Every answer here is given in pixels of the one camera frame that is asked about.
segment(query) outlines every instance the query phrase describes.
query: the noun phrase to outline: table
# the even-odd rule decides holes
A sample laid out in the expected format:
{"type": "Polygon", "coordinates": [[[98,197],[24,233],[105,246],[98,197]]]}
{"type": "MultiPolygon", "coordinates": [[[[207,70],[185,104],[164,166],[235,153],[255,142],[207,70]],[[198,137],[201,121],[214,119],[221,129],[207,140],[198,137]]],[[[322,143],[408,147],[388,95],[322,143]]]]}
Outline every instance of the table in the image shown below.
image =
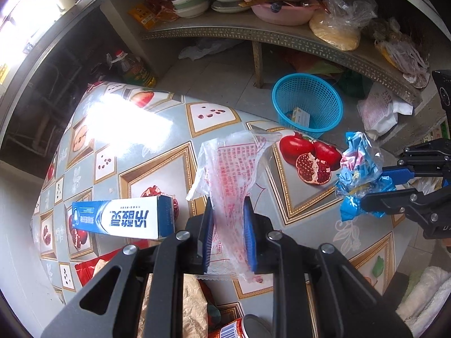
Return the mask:
{"type": "MultiPolygon", "coordinates": [[[[194,181],[201,143],[254,128],[283,136],[294,134],[264,118],[187,96],[95,83],[84,94],[62,136],[32,216],[35,246],[62,303],[82,288],[76,264],[135,241],[72,229],[73,201],[141,197],[145,193],[170,195],[177,200],[176,228],[183,229],[189,217],[205,209],[205,198],[185,200],[194,181]]],[[[403,215],[382,219],[363,215],[343,223],[340,199],[334,192],[337,171],[331,172],[331,180],[324,185],[307,184],[284,160],[278,144],[272,151],[267,168],[249,194],[255,212],[268,216],[274,229],[299,244],[334,244],[384,293],[415,225],[403,215]],[[381,258],[383,272],[376,277],[372,269],[381,258]]],[[[222,247],[214,243],[211,263],[221,263],[221,259],[222,247]]],[[[304,282],[304,276],[299,276],[299,283],[304,282]]],[[[256,276],[251,282],[210,279],[207,285],[220,311],[231,318],[253,313],[271,321],[271,275],[256,276]]]]}

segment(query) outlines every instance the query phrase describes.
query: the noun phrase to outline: white towel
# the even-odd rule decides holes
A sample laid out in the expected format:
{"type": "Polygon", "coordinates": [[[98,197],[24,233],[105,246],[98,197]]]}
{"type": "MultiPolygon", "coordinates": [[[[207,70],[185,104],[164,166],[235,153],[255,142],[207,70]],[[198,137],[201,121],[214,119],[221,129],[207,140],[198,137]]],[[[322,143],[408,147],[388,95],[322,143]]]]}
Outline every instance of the white towel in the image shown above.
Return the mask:
{"type": "Polygon", "coordinates": [[[428,326],[434,321],[435,317],[449,297],[450,292],[451,278],[440,286],[418,318],[407,319],[405,321],[407,326],[412,331],[414,338],[421,336],[421,334],[423,334],[428,326]]]}
{"type": "Polygon", "coordinates": [[[401,319],[415,319],[449,277],[450,273],[439,267],[427,267],[418,284],[396,310],[401,319]]]}

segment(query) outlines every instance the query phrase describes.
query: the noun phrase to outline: blue crumpled plastic wrapper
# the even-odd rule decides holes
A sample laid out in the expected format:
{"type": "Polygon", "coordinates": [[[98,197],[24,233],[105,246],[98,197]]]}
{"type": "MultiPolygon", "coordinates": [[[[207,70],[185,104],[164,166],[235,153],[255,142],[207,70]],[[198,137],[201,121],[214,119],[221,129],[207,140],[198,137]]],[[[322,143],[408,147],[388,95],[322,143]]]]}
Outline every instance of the blue crumpled plastic wrapper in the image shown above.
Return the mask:
{"type": "MultiPolygon", "coordinates": [[[[337,195],[343,197],[340,207],[341,220],[348,221],[366,213],[360,200],[368,193],[390,192],[396,187],[390,177],[382,177],[384,163],[380,149],[374,146],[362,132],[347,132],[348,149],[341,158],[337,195]]],[[[382,217],[383,212],[372,212],[382,217]]]]}

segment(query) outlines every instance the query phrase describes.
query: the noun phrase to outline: green leaf print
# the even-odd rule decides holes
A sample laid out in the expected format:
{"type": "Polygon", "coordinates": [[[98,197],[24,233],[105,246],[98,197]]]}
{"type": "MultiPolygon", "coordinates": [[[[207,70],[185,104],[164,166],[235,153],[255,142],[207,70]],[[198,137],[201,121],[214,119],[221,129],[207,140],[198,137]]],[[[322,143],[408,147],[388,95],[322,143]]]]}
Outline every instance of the green leaf print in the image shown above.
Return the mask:
{"type": "Polygon", "coordinates": [[[372,273],[374,277],[379,277],[384,271],[384,259],[382,259],[379,255],[377,256],[376,263],[374,264],[372,273]]]}

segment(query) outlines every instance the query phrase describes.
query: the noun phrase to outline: metal screw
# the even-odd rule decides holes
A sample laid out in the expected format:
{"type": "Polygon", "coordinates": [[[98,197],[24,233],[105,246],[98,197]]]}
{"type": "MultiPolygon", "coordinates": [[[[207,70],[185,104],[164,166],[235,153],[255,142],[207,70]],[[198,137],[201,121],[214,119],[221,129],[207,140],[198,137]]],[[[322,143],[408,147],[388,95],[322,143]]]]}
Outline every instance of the metal screw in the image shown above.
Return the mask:
{"type": "Polygon", "coordinates": [[[335,251],[335,247],[332,244],[321,245],[321,252],[325,254],[332,254],[335,251]]]}
{"type": "Polygon", "coordinates": [[[135,254],[137,250],[138,250],[138,248],[136,247],[136,245],[129,244],[129,245],[126,245],[123,247],[122,252],[125,255],[132,255],[132,254],[135,254]]]}
{"type": "Polygon", "coordinates": [[[190,236],[191,234],[189,233],[189,231],[182,230],[176,233],[175,238],[177,240],[188,240],[190,236]]]}
{"type": "Polygon", "coordinates": [[[274,230],[268,233],[268,237],[270,240],[280,240],[282,238],[282,233],[280,231],[274,230]]]}

